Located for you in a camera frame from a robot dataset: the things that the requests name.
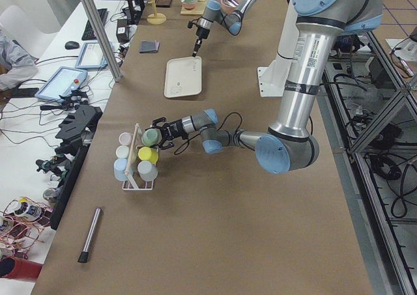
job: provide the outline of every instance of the white table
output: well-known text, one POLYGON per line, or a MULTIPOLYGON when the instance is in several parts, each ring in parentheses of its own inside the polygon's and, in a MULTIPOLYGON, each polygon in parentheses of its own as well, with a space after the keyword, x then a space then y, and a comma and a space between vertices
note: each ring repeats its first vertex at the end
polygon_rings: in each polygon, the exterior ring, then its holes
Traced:
MULTIPOLYGON (((110 18, 121 11, 122 7, 126 7, 125 1, 95 1, 97 8, 107 8, 109 10, 105 30, 109 41, 113 43, 115 50, 117 50, 119 43, 116 38, 117 22, 110 21, 110 18)), ((76 7, 69 19, 53 39, 47 50, 44 52, 39 61, 51 59, 54 57, 61 57, 67 55, 78 55, 83 45, 81 36, 87 22, 87 16, 81 3, 76 7), (66 50, 65 42, 76 41, 79 42, 80 48, 73 50, 66 50)), ((48 61, 38 65, 39 72, 33 79, 48 80, 53 73, 61 66, 74 67, 76 58, 57 59, 56 61, 48 61)), ((95 77, 89 83, 89 102, 94 106, 99 106, 102 111, 106 106, 107 99, 110 96, 111 89, 114 84, 113 77, 109 70, 103 70, 100 73, 97 71, 89 72, 87 80, 95 77)), ((32 85, 36 81, 28 82, 28 87, 41 87, 43 83, 32 85)), ((35 98, 13 98, 4 108, 3 119, 0 120, 0 128, 14 131, 24 132, 43 132, 43 134, 36 133, 12 133, 6 132, 11 140, 20 142, 30 137, 43 135, 45 140, 50 145, 58 145, 61 140, 55 137, 59 131, 58 125, 61 120, 67 115, 67 112, 61 110, 54 110, 53 112, 60 115, 53 115, 49 111, 42 113, 41 123, 39 125, 39 105, 44 104, 38 102, 35 98), (18 110, 16 107, 28 107, 27 109, 18 110)), ((45 202, 42 198, 43 192, 49 188, 57 185, 57 182, 51 182, 51 173, 43 174, 36 172, 37 166, 35 164, 37 159, 49 160, 55 155, 54 149, 49 147, 42 138, 30 139, 22 144, 15 145, 11 143, 4 135, 0 134, 0 210, 3 210, 6 205, 13 199, 21 196, 29 197, 36 202, 45 202)), ((40 239, 44 243, 36 243, 30 253, 29 260, 43 263, 46 254, 50 248, 55 231, 46 229, 40 239)), ((15 280, 0 279, 0 293, 1 294, 30 294, 34 283, 26 283, 15 280)))

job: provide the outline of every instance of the red cylinder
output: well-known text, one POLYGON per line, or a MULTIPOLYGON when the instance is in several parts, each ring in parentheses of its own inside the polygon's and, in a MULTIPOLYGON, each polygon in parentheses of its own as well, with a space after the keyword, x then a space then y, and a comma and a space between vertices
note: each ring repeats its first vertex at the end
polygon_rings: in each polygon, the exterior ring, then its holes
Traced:
POLYGON ((17 257, 6 257, 0 261, 0 277, 5 279, 35 282, 41 269, 42 264, 17 257))

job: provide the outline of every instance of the gray sleeve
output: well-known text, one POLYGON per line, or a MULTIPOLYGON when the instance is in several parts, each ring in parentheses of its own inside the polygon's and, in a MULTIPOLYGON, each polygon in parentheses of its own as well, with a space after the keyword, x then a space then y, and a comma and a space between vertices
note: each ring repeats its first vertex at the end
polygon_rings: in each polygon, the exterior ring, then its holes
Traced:
POLYGON ((31 79, 37 72, 36 66, 13 67, 7 74, 0 75, 0 91, 13 89, 22 81, 31 79))
POLYGON ((35 65, 31 56, 21 46, 11 41, 1 32, 0 52, 7 70, 10 70, 14 67, 35 65))

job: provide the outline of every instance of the computer mouse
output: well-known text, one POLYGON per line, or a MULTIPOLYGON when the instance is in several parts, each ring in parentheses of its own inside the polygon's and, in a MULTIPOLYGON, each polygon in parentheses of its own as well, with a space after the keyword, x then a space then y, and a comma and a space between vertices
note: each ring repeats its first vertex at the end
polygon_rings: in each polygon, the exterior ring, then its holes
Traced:
POLYGON ((78 48, 79 48, 79 43, 75 41, 68 41, 65 44, 65 49, 78 49, 78 48))

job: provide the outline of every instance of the white chair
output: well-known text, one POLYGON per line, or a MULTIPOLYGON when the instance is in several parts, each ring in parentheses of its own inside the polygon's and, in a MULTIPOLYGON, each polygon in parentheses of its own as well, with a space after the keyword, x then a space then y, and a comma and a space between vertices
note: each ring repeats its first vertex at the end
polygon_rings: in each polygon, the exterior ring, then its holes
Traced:
POLYGON ((19 42, 20 46, 33 57, 39 58, 45 52, 57 33, 44 33, 38 29, 26 13, 18 6, 11 5, 0 15, 0 27, 19 42))

